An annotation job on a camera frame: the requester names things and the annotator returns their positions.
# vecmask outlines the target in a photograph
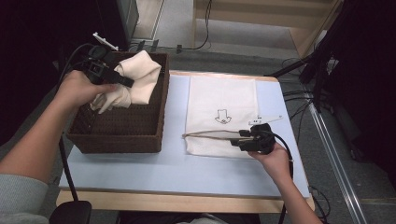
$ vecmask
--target person's left hand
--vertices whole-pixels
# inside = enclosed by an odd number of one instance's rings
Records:
[[[73,70],[65,76],[54,101],[64,109],[74,110],[92,101],[97,94],[114,91],[116,87],[115,84],[93,85],[84,73]]]

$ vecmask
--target black mount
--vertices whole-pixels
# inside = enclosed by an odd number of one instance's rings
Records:
[[[325,83],[326,77],[329,76],[327,71],[327,63],[332,57],[334,46],[339,42],[343,35],[343,29],[346,29],[345,21],[348,19],[350,12],[354,10],[354,1],[345,1],[342,7],[342,11],[338,17],[333,22],[327,34],[323,37],[320,43],[307,57],[301,59],[300,61],[293,63],[277,72],[270,75],[264,75],[265,77],[281,77],[288,72],[297,69],[303,65],[305,68],[300,74],[300,82],[303,84],[309,83],[313,77],[316,78],[316,83],[314,87],[314,100],[313,104],[317,111],[320,113],[320,92]]]
[[[73,68],[82,70],[92,84],[100,85],[107,83],[120,83],[131,88],[134,81],[128,77],[123,77],[120,73],[110,69],[108,63],[114,61],[114,53],[103,46],[93,46],[88,52],[88,56],[82,63],[78,63]]]
[[[269,154],[274,149],[276,142],[275,135],[271,131],[268,123],[254,125],[249,130],[240,130],[241,137],[253,137],[252,139],[233,139],[231,145],[240,147],[241,151],[258,151],[262,154]]]

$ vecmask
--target brown wicker basket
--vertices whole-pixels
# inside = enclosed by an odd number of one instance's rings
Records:
[[[133,57],[132,52],[116,52],[114,64]],[[167,54],[150,53],[151,59],[162,66],[157,85],[148,105],[113,107],[103,114],[82,106],[66,134],[82,153],[159,152],[163,139],[165,102],[169,86]]]

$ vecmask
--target arrow symbol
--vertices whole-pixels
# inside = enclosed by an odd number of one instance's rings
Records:
[[[218,110],[218,114],[219,115],[217,118],[215,118],[215,120],[219,123],[226,124],[226,123],[230,122],[232,119],[231,117],[227,117],[226,109]]]

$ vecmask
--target cloth bag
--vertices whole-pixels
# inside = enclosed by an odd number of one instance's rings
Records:
[[[111,110],[113,106],[128,108],[131,104],[147,105],[157,84],[161,66],[152,61],[149,54],[142,50],[134,57],[119,62],[114,68],[120,75],[134,80],[132,88],[117,84],[117,88],[108,93],[98,94],[91,103],[91,109],[99,109],[99,114]]]
[[[254,79],[191,77],[186,133],[249,130],[248,122],[258,114]],[[205,135],[239,136],[226,132]],[[186,136],[185,140],[187,151],[192,155],[251,159],[229,140],[192,136]]]

